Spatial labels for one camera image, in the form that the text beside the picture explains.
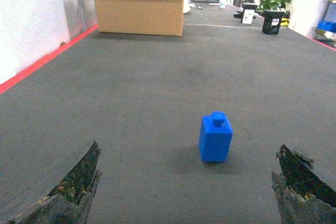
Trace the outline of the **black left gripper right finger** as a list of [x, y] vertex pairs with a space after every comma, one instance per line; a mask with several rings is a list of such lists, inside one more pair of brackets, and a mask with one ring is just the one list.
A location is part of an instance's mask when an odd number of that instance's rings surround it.
[[281, 223], [335, 223], [335, 175], [300, 148], [281, 145], [271, 173]]

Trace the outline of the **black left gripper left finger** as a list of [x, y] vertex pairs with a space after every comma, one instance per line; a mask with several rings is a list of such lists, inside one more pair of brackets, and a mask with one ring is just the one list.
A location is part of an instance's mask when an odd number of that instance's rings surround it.
[[1, 205], [1, 223], [87, 223], [101, 178], [101, 149], [90, 141], [42, 180]]

